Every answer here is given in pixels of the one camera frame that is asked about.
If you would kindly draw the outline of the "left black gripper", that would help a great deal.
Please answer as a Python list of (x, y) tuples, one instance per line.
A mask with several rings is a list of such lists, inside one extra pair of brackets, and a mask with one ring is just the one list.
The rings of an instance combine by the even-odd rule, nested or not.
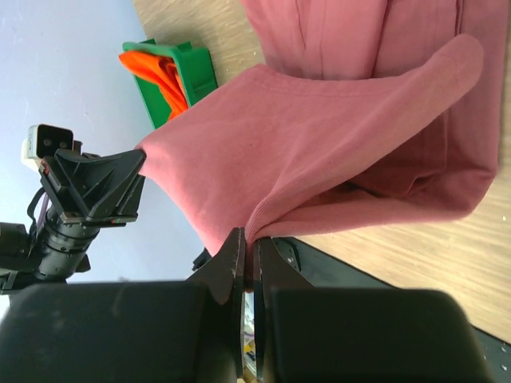
[(41, 162), (41, 184), (63, 223), (122, 227), (138, 218), (145, 160), (140, 149), (111, 156), (58, 149)]

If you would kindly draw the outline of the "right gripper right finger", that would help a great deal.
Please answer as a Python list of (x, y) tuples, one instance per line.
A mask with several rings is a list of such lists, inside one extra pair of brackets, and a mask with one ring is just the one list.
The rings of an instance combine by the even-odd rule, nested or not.
[(264, 382), (490, 382), (462, 308), (438, 290), (321, 288), (269, 238), (253, 248)]

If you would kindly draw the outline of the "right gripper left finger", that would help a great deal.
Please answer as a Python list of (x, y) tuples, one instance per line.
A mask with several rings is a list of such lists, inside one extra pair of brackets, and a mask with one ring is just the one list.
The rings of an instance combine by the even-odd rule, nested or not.
[(1, 324), (2, 381), (236, 381), (245, 250), (236, 228), (184, 281), (23, 290)]

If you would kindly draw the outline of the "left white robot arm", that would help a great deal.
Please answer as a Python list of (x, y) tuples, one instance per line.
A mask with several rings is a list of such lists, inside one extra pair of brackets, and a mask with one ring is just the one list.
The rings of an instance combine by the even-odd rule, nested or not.
[(98, 156), (81, 142), (45, 139), (28, 149), (41, 188), (27, 208), (30, 227), (1, 225), (1, 293), (39, 283), (64, 283), (90, 269), (87, 250), (103, 228), (137, 220), (146, 155), (140, 149)]

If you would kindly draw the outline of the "pink t shirt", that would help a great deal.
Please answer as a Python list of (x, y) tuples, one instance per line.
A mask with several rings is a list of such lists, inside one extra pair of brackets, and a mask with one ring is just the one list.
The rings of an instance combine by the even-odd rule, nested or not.
[(265, 63), (145, 137), (211, 253), (458, 219), (497, 173), (507, 1), (246, 1)]

